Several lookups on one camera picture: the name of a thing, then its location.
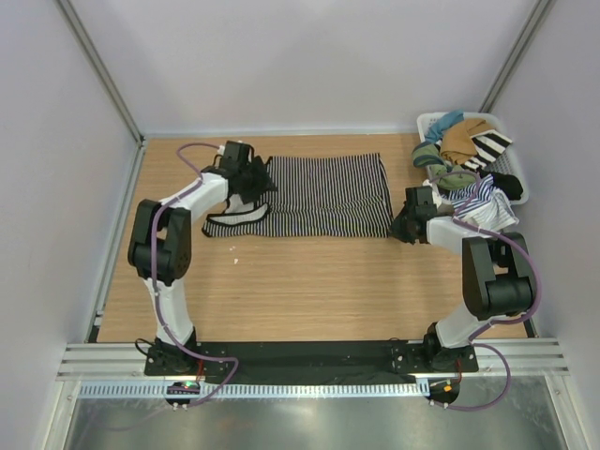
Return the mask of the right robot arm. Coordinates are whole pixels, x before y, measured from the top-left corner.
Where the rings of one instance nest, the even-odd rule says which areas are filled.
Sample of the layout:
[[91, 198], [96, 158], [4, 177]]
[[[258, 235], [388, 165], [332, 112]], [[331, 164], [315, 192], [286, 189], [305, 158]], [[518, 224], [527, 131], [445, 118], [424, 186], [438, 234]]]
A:
[[405, 194], [391, 236], [461, 257], [462, 303], [429, 326], [422, 344], [428, 369], [455, 370], [469, 358], [473, 340], [489, 328], [529, 319], [539, 304], [538, 274], [522, 234], [486, 231], [441, 216], [430, 186], [408, 187]]

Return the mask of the black white striped tank top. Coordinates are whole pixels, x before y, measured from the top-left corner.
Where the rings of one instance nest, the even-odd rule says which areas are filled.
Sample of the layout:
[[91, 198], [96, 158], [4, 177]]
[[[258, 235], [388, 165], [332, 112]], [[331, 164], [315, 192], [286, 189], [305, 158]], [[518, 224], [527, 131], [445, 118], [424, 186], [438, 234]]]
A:
[[222, 213], [206, 217], [205, 236], [388, 236], [393, 210], [380, 154], [276, 156], [266, 169], [277, 189], [250, 207], [229, 199]]

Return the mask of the blue white striped tank top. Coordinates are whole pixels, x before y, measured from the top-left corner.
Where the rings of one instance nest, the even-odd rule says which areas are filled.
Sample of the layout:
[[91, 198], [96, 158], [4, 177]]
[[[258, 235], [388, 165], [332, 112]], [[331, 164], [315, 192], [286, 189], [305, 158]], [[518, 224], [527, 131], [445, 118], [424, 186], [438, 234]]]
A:
[[482, 178], [479, 185], [472, 183], [443, 194], [442, 198], [454, 207], [456, 217], [480, 229], [498, 232], [519, 223], [508, 197], [494, 186], [491, 174]]

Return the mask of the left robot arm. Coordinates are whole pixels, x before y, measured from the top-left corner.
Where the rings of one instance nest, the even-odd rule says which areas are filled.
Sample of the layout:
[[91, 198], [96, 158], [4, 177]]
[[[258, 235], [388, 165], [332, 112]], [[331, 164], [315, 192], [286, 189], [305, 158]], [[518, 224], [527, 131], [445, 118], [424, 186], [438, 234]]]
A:
[[190, 142], [179, 147], [176, 155], [196, 178], [158, 202], [138, 204], [127, 261], [153, 301], [157, 335], [152, 349], [165, 352], [167, 365], [187, 375], [199, 360], [219, 361], [199, 354], [188, 314], [184, 276], [192, 260], [192, 225], [220, 203], [227, 208], [217, 217], [227, 226], [257, 222], [269, 212], [269, 206], [260, 203], [261, 196], [277, 188], [266, 163], [245, 142]]

